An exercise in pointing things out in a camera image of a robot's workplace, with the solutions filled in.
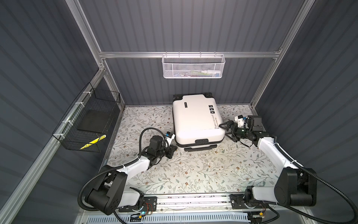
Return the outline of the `black hard-shell suitcase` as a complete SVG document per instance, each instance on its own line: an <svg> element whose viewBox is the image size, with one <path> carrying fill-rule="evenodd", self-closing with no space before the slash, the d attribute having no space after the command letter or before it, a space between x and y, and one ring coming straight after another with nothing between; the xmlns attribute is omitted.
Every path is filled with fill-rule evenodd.
<svg viewBox="0 0 358 224"><path fill-rule="evenodd" d="M173 96L172 115L175 141L181 152L217 148L225 137L216 101L210 92Z"/></svg>

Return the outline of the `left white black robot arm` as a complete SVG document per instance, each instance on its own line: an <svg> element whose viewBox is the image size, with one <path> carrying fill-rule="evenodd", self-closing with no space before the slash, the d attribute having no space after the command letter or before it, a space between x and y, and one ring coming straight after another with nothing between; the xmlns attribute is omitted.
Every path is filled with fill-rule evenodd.
<svg viewBox="0 0 358 224"><path fill-rule="evenodd" d="M144 203L142 191L128 187L127 182L137 174L147 171L160 159L171 159L178 147L173 145L148 146L139 157L117 167L104 166L79 191L77 203L85 211L100 211L111 215L119 207L138 206Z"/></svg>

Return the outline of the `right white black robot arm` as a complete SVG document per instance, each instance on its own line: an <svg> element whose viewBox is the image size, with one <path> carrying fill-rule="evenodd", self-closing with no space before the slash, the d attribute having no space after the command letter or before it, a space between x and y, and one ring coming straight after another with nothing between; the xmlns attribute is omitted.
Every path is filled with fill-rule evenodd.
<svg viewBox="0 0 358 224"><path fill-rule="evenodd" d="M249 186L245 190L245 203L266 201L281 206L314 206L317 202L317 180L304 171L290 155L280 148L276 138L263 128L240 127L230 120L219 125L234 142L250 140L263 151L280 175L274 186Z"/></svg>

